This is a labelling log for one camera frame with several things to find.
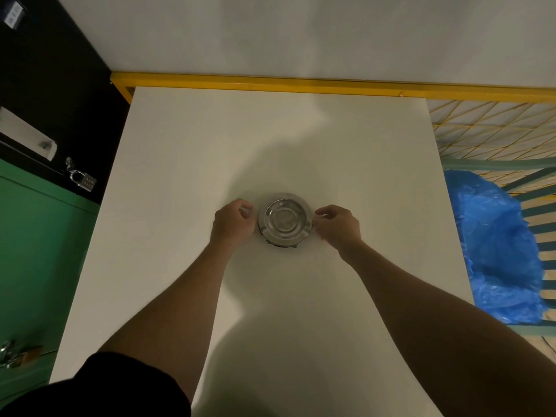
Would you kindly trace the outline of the person's right hand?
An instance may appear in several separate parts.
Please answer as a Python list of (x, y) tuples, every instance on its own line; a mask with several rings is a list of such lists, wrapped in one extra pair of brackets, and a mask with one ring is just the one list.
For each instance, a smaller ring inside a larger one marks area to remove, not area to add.
[(331, 204), (317, 209), (314, 217), (326, 217), (326, 239), (322, 240), (341, 256), (364, 243), (360, 223), (350, 210)]

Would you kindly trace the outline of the person's left hand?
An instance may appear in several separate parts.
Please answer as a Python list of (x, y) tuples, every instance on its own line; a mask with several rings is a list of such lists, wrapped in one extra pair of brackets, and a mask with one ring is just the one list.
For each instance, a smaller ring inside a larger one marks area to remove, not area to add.
[(247, 200), (238, 198), (215, 213), (209, 245), (232, 254), (253, 233), (245, 233), (245, 212), (256, 212)]

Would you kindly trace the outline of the person's left forearm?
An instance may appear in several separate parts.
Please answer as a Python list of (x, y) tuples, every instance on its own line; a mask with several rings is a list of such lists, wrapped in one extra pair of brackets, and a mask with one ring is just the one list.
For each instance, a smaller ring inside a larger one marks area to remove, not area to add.
[(189, 268), (100, 348), (170, 375), (192, 400), (205, 365), (226, 266), (236, 245), (210, 241)]

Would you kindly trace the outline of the person's right forearm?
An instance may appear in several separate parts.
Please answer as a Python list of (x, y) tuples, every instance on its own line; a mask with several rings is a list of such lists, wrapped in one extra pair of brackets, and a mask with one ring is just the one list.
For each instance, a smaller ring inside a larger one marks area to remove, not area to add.
[(333, 246), (444, 417), (556, 417), (556, 364), (522, 336), (361, 240)]

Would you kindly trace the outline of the round silver metal ashtray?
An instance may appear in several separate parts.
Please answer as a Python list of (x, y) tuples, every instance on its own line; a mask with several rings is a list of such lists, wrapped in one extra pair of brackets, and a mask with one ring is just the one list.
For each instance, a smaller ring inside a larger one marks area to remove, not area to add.
[(257, 226), (267, 244), (297, 248), (312, 232), (315, 213), (293, 193), (276, 193), (264, 199), (257, 213)]

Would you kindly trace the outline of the silver padlock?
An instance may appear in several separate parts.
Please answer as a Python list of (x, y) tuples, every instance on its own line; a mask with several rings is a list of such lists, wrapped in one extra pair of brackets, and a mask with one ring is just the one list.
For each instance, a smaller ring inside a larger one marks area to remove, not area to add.
[(92, 192), (97, 183), (97, 179), (92, 177), (90, 174), (77, 169), (71, 157), (67, 157), (65, 162), (69, 179), (81, 189), (84, 189), (89, 193)]

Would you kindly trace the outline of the blue plastic bag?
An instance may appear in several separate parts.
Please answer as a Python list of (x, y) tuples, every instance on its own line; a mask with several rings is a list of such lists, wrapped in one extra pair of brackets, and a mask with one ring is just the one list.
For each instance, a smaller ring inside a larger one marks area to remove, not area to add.
[(507, 325), (539, 324), (543, 267), (520, 202), (469, 171), (444, 171), (475, 305)]

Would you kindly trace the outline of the green metal cabinet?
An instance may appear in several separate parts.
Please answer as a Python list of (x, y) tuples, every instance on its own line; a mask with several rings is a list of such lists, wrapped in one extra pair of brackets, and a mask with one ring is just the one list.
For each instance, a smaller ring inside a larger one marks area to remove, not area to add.
[(0, 408), (49, 382), (99, 210), (0, 160), (0, 346), (44, 346), (35, 362), (0, 368)]

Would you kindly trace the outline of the black sleeve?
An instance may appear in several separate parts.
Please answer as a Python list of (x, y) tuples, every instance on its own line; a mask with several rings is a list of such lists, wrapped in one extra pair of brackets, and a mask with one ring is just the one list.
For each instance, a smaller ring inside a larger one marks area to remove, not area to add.
[(115, 352), (90, 356), (73, 378), (7, 404), (0, 417), (191, 417), (191, 404), (167, 373)]

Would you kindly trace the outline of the white plastic label holder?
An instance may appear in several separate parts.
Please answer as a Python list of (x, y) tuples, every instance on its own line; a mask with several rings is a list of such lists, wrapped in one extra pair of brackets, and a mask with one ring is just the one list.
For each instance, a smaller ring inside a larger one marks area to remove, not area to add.
[(51, 162), (58, 145), (23, 119), (0, 107), (0, 133)]

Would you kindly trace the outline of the black cabinet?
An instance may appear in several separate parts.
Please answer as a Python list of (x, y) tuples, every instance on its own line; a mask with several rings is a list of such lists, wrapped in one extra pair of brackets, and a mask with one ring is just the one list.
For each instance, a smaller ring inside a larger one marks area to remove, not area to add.
[[(0, 12), (4, 3), (0, 0)], [(58, 0), (19, 0), (25, 16), (12, 30), (0, 21), (0, 107), (54, 140), (49, 162), (0, 133), (0, 160), (101, 204), (128, 102), (111, 71)], [(97, 179), (92, 192), (74, 184), (66, 158)]]

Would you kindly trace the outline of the brass padlock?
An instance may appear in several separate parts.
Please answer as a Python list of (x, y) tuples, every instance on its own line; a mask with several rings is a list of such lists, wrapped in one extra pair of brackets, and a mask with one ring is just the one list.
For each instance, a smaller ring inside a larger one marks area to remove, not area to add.
[(43, 353), (43, 345), (15, 348), (15, 341), (6, 341), (0, 346), (0, 368), (14, 369), (35, 362)]

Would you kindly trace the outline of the white sticker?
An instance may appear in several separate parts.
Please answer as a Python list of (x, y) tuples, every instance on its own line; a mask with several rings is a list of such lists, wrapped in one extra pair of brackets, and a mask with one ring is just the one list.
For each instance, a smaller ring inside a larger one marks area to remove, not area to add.
[(0, 12), (0, 21), (8, 28), (15, 30), (25, 16), (25, 7), (19, 0), (8, 0)]

